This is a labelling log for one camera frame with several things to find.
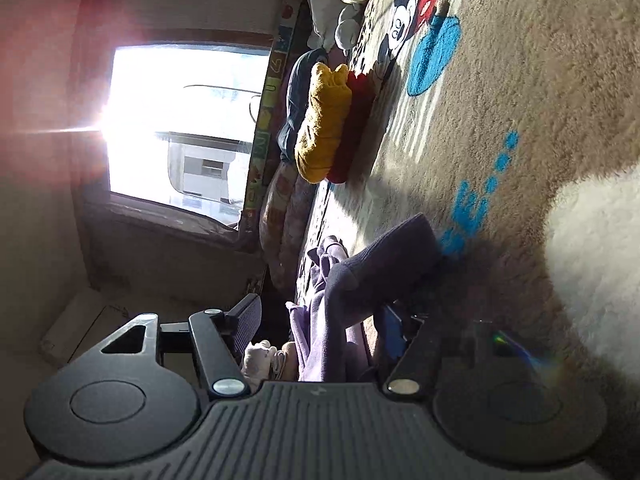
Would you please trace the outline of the white purple floral garment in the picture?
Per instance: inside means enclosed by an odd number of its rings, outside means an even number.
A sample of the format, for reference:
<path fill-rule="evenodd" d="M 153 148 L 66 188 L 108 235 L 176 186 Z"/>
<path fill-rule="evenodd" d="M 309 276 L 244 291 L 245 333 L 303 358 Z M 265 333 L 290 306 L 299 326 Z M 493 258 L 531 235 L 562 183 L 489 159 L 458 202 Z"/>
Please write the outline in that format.
<path fill-rule="evenodd" d="M 280 380 L 288 356 L 282 350 L 263 340 L 248 344 L 244 351 L 241 373 L 255 393 L 266 380 Z"/>

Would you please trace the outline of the red folded sweater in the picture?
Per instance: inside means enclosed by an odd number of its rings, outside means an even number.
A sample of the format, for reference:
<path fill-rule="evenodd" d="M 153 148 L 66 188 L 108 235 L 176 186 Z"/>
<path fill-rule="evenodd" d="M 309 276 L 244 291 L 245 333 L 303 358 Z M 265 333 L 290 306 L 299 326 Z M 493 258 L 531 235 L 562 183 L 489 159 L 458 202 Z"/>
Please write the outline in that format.
<path fill-rule="evenodd" d="M 341 143 L 326 176 L 334 184 L 345 183 L 348 178 L 375 99 L 374 84 L 367 74 L 349 72 L 347 87 L 352 90 L 352 104 L 343 125 Z"/>

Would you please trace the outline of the beige folded garment stack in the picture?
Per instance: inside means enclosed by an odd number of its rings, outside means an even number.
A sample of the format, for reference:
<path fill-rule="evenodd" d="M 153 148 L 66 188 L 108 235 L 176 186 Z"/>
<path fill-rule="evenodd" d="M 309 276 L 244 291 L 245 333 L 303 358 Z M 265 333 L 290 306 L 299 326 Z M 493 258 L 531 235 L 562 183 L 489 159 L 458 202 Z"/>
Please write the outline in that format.
<path fill-rule="evenodd" d="M 286 342 L 271 361 L 271 375 L 279 382 L 298 381 L 298 356 L 294 341 Z"/>

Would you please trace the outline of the Mickey Mouse blanket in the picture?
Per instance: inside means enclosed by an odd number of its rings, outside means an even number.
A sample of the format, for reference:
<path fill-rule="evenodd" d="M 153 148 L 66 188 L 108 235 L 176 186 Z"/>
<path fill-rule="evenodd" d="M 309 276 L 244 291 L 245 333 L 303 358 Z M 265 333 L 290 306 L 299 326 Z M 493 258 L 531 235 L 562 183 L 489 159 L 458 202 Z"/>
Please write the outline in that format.
<path fill-rule="evenodd" d="M 639 0 L 370 0 L 378 86 L 306 242 L 358 252 L 425 214 L 454 313 L 548 344 L 639 409 Z"/>

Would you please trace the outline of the colourful letter foam mat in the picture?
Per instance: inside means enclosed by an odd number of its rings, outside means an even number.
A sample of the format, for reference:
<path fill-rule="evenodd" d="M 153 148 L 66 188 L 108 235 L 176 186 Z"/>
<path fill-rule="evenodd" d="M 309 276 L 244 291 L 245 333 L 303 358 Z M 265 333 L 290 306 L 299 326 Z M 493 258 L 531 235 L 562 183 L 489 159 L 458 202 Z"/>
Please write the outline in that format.
<path fill-rule="evenodd" d="M 273 33 L 239 223 L 239 236 L 242 240 L 249 240 L 257 235 L 262 200 L 278 166 L 280 155 L 277 133 L 283 110 L 284 80 L 302 2 L 303 0 L 282 0 L 277 27 Z"/>

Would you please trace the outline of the dark teal folded garment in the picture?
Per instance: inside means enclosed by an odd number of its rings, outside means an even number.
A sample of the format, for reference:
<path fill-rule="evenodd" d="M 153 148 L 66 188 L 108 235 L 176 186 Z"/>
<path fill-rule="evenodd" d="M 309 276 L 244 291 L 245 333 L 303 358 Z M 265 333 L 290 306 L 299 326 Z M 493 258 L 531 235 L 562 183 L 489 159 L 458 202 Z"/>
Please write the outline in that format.
<path fill-rule="evenodd" d="M 288 90 L 286 90 L 285 121 L 278 133 L 278 147 L 282 162 L 293 165 L 295 144 L 308 107 L 311 71 L 314 64 L 329 61 L 323 48 L 310 50 L 301 55 L 293 65 Z"/>

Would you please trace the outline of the purple hoodie sweatshirt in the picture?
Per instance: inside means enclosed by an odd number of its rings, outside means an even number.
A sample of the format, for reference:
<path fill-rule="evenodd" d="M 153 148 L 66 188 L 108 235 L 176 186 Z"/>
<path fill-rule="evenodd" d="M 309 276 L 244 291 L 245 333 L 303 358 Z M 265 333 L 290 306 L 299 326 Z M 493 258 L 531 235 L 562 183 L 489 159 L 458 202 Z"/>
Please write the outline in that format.
<path fill-rule="evenodd" d="M 310 289 L 288 302 L 301 382 L 349 382 L 367 368 L 361 323 L 427 276 L 439 249 L 424 214 L 416 214 L 350 256 L 325 237 L 306 253 Z"/>

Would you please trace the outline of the white air conditioner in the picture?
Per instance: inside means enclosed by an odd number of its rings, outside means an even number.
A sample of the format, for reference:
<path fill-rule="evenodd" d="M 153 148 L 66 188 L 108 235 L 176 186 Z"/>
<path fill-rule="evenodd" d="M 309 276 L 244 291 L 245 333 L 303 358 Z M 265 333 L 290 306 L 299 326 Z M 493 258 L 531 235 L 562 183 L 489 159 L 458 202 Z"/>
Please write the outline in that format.
<path fill-rule="evenodd" d="M 70 300 L 41 338 L 40 354 L 53 366 L 62 367 L 129 320 L 130 314 L 126 309 L 86 287 Z"/>

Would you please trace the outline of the floral rolled bedding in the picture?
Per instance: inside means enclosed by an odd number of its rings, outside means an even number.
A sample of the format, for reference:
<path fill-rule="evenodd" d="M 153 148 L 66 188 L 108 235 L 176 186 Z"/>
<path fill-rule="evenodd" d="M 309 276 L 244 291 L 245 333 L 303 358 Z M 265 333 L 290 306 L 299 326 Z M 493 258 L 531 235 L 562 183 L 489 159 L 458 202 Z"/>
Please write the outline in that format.
<path fill-rule="evenodd" d="M 295 292 L 297 270 L 317 185 L 297 167 L 281 162 L 267 188 L 259 218 L 259 241 L 271 283 L 285 298 Z"/>

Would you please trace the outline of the yellow folded sweater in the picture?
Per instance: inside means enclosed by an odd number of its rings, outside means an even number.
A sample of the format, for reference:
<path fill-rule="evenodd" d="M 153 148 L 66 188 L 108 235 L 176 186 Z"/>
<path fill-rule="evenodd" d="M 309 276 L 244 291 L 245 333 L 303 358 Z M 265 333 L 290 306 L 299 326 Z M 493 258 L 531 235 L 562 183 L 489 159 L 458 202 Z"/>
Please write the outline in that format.
<path fill-rule="evenodd" d="M 345 64 L 332 70 L 317 62 L 311 70 L 308 106 L 294 148 L 297 171 L 310 184 L 326 178 L 341 144 L 352 105 L 348 74 Z"/>

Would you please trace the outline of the grey plush toy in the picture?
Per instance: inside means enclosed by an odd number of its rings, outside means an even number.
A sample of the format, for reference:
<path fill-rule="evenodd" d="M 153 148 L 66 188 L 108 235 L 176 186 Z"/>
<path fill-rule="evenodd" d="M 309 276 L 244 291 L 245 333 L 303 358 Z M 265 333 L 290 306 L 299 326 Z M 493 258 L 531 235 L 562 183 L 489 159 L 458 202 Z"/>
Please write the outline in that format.
<path fill-rule="evenodd" d="M 334 38 L 337 47 L 343 51 L 344 55 L 348 55 L 352 48 L 355 47 L 359 37 L 359 14 L 360 5 L 358 3 L 351 3 L 345 6 L 338 16 Z"/>

